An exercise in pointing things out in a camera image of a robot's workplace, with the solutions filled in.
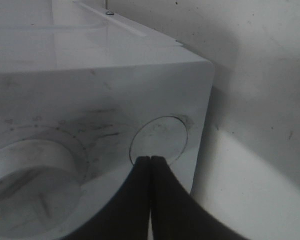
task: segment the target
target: circular opening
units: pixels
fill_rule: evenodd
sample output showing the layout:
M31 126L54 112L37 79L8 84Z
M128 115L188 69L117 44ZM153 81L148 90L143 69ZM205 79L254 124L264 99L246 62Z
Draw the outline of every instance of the circular opening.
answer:
M130 146L130 160L135 164L141 156L161 156L169 165L185 151L188 131L183 121L174 116L156 118L144 125Z
M0 150L0 237L34 237L74 211L81 186L72 154L47 140L25 140Z
M0 180L0 237L20 239L43 234L64 222L81 197L67 172L36 167Z

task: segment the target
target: white plastic surface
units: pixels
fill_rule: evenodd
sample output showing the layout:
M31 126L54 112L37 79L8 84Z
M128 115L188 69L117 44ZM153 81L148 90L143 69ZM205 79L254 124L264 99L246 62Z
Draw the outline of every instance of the white plastic surface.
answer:
M133 167L135 137L132 158L167 154L189 192L213 75L175 39L108 16L94 1L0 1L0 150L61 144L82 189L65 221L23 239L61 238L102 209ZM145 127L158 119L166 129Z
M197 202L250 240L300 240L300 0L109 0L109 9L215 65Z

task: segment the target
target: scuff mark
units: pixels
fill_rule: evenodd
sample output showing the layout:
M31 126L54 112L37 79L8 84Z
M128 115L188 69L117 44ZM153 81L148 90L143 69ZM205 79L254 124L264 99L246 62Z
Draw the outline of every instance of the scuff mark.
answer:
M40 199L40 203L41 203L41 205L43 207L43 210L45 212L45 215L50 219L51 218L51 214L50 214L49 206L47 204L45 196L42 193L39 194L39 199Z
M96 139L104 139L104 138L108 138L108 137L115 137L115 136L119 136L120 134L121 134L121 132L105 134L105 135L98 136Z
M294 131L291 131L291 132L290 132L290 135L289 135L289 138L288 138L289 141L292 139L293 135L294 135Z

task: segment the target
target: circular hole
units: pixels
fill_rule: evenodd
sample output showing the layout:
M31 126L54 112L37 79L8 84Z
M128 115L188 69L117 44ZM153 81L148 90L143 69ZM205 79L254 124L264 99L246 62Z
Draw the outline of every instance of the circular hole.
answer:
M135 135L130 146L130 160L135 164L138 157L161 156L171 165L183 154L187 143L188 131L179 118L156 118Z
M68 218L80 197L77 180L59 169L36 167L10 174L0 179L0 237L46 233Z

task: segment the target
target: dirt stain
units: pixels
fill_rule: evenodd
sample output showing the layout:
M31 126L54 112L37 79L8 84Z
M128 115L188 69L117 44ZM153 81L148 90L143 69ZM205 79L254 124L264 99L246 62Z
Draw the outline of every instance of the dirt stain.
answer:
M16 179L16 181L12 183L9 187L6 187L5 189L0 189L0 201L3 201L4 199L9 199L12 196L14 196L19 190L21 190L24 186L26 186L28 183L37 178L41 173L42 172L40 170L30 170L18 179Z
M108 138L108 137L115 137L115 136L119 136L120 134L121 134L120 132L105 134L105 135L98 136L96 139L104 139L104 138Z
M293 135L294 135L294 131L291 131L288 139L291 140Z
M177 119L183 122L188 131L195 125L195 122L187 115L176 114L175 116Z

